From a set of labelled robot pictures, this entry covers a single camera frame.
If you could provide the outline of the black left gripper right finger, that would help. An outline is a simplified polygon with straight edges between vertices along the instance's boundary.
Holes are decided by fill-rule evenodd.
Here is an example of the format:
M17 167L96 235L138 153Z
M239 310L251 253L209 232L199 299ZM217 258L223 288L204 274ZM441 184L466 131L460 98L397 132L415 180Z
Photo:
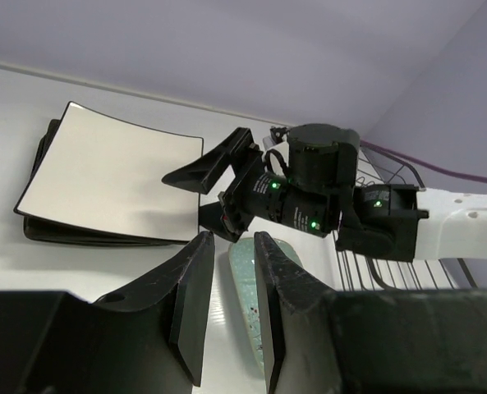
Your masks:
M332 393L329 288L256 232L255 276L268 393Z

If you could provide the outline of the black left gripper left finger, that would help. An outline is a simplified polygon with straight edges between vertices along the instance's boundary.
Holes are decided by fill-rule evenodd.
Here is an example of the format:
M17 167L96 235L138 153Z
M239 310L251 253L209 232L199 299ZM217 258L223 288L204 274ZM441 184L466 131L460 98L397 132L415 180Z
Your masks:
M198 387L214 275L214 236L101 296L103 362L112 387Z

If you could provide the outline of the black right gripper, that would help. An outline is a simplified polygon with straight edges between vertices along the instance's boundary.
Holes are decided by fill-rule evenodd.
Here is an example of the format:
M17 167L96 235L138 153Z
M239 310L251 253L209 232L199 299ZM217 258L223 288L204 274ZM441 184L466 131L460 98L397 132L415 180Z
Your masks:
M254 218L280 223L287 192L283 151L261 151L248 128L236 128L208 153L166 174L162 183L208 194L229 166L235 179L219 194L219 202L200 206L200 226L225 240L237 241Z

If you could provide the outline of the light blue patterned plate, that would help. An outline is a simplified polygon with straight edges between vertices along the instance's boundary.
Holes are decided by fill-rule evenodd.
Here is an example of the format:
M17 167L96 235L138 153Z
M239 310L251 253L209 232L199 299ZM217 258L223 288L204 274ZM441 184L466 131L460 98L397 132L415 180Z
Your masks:
M252 237L241 238L232 244L228 249L228 262L250 348L261 373L264 373L260 312L255 278L254 239Z

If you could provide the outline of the white round plate black rim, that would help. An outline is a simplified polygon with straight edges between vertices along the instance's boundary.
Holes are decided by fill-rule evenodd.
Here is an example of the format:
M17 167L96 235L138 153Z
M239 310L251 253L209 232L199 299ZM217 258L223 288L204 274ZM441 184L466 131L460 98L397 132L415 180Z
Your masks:
M162 179L200 158L197 136L159 131L70 102L15 211L82 230L188 242L200 197Z

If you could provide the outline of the teal green square plate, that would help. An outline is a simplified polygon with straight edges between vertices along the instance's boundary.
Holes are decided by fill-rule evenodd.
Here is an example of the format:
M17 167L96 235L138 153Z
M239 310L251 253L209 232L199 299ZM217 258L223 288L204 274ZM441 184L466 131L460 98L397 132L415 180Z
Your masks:
M49 146L61 124L60 119L52 119L48 129L39 141L30 172L29 181L33 180L39 165L43 161ZM50 242L64 245L83 245L98 247L130 247L130 246L166 246L184 245L187 241L165 240L161 238L139 238L122 236L102 231L71 227L55 223L42 218L25 215L23 218L23 233L33 241Z

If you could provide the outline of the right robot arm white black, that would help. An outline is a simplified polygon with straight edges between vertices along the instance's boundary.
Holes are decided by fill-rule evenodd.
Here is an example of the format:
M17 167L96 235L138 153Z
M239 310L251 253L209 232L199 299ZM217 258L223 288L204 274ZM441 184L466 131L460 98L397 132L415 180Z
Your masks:
M163 183L206 195L232 169L218 201L199 209L200 225L231 242L262 218L320 238L336 232L337 250L372 259L487 259L487 195L360 186L361 139L351 129L311 123L270 134L276 147L264 151L249 129L237 128Z

